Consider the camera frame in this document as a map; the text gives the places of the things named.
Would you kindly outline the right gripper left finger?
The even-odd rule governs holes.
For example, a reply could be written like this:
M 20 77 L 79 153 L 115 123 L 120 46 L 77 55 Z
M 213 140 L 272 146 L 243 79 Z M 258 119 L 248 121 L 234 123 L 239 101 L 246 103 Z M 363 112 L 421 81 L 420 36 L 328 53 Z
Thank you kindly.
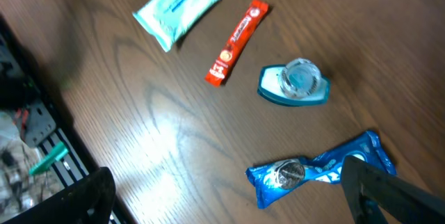
M 101 167 L 6 224 L 107 224 L 116 197 L 109 168 Z

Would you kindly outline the blue Oreo cookie pack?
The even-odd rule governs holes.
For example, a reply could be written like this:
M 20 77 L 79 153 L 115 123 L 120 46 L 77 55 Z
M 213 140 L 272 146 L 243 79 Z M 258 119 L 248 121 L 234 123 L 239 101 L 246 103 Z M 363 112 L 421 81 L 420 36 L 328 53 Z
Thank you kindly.
M 341 182 L 344 159 L 353 156 L 391 175 L 395 165 L 384 151 L 380 137 L 374 131 L 365 131 L 313 159 L 296 157 L 250 167 L 245 174 L 255 187 L 257 206 L 265 209 L 305 182 L 318 181 L 328 184 Z

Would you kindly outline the teal mouthwash bottle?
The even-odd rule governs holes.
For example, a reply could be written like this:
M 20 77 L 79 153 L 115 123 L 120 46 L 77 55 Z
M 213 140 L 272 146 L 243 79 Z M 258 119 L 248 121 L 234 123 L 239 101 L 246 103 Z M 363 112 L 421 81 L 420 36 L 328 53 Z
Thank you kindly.
M 281 106 L 314 106 L 328 101 L 330 81 L 314 63 L 297 58 L 286 65 L 263 67 L 257 93 Z

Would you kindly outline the mint green wipes pack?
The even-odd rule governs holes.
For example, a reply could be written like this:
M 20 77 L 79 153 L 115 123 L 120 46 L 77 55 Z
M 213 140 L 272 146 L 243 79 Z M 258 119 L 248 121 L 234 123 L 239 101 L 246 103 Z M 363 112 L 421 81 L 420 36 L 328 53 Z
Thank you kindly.
M 219 0 L 150 0 L 133 13 L 137 22 L 168 52 Z

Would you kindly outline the red coffee stick sachet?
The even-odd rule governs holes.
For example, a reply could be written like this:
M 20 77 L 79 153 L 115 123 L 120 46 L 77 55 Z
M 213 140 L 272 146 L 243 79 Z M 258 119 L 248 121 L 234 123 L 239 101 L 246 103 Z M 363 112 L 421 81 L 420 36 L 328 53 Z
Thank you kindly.
M 226 82 L 241 52 L 255 32 L 256 28 L 269 11 L 269 4 L 253 0 L 241 21 L 237 24 L 217 59 L 207 72 L 205 80 L 219 87 Z

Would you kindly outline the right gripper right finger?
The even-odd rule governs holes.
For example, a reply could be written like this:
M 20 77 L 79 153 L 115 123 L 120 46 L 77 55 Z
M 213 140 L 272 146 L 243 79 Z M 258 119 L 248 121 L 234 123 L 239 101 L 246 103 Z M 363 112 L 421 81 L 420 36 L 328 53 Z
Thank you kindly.
M 345 158 L 341 186 L 353 220 L 386 223 L 384 209 L 401 223 L 443 223 L 444 201 L 357 157 Z

